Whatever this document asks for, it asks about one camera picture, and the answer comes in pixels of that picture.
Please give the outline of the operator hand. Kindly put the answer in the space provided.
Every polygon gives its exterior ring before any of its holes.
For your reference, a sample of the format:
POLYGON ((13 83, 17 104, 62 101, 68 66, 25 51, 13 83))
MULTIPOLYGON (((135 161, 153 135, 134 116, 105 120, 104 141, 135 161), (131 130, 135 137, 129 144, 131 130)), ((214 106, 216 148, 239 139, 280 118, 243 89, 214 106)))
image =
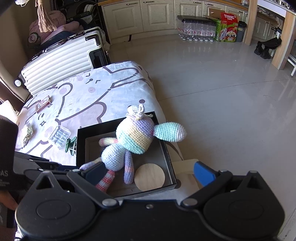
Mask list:
POLYGON ((6 190, 0 191, 0 203, 2 203, 5 207, 7 207, 10 210, 16 210, 18 206, 15 199, 6 190))

